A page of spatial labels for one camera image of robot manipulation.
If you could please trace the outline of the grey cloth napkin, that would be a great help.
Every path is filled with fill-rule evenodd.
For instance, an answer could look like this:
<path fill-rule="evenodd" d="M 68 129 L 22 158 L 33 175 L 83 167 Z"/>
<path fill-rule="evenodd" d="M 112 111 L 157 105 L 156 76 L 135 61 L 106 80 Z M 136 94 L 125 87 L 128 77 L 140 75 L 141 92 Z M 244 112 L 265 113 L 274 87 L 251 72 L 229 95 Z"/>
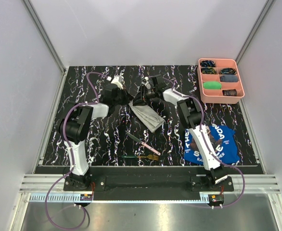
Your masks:
<path fill-rule="evenodd" d="M 148 128 L 151 133 L 154 133 L 165 123 L 165 120 L 148 105 L 133 106 L 132 101 L 128 105 L 136 117 Z"/>

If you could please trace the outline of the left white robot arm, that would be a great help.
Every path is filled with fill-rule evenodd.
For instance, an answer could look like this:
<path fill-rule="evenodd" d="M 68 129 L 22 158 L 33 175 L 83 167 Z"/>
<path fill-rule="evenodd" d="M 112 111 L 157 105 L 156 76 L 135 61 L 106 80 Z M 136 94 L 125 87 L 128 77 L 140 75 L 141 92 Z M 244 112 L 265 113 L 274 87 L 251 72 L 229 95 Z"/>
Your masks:
<path fill-rule="evenodd" d="M 132 99 L 124 84 L 110 83 L 98 103 L 71 103 L 71 107 L 64 111 L 58 132 L 69 156 L 69 172 L 64 178 L 70 187 L 84 191 L 94 186 L 85 148 L 91 121 L 111 116 L 118 105 L 126 105 Z"/>

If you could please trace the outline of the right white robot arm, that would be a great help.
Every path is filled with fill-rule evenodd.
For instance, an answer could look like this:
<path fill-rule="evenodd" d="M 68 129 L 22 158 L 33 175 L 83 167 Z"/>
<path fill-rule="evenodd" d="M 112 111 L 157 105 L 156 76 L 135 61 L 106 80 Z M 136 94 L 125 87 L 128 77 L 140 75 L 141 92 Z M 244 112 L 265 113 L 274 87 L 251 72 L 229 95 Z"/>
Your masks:
<path fill-rule="evenodd" d="M 204 125 L 204 111 L 197 98 L 167 86 L 161 75 L 142 77 L 139 91 L 133 99 L 134 106 L 149 105 L 158 98 L 177 107 L 180 123 L 192 135 L 206 170 L 205 184 L 209 190 L 218 190 L 228 175 L 215 150 Z"/>

